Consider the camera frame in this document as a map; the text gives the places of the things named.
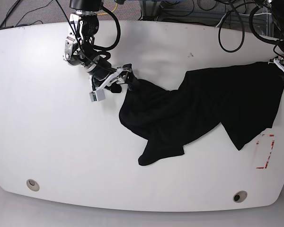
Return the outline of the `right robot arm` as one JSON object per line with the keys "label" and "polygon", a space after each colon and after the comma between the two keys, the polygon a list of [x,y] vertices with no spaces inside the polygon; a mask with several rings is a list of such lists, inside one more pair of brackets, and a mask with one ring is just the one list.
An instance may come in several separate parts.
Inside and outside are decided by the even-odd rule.
{"label": "right robot arm", "polygon": [[[113,12],[104,7],[101,0],[72,0],[70,8],[75,13],[67,17],[69,33],[65,41],[64,57],[70,65],[86,68],[92,94],[100,89],[120,93],[122,84],[126,84],[130,91],[138,90],[139,81],[133,74],[131,64],[115,69],[108,61],[110,51],[116,48],[121,38],[120,23]],[[99,29],[97,12],[101,10],[109,14],[116,25],[116,39],[109,47],[95,45],[95,34]]]}

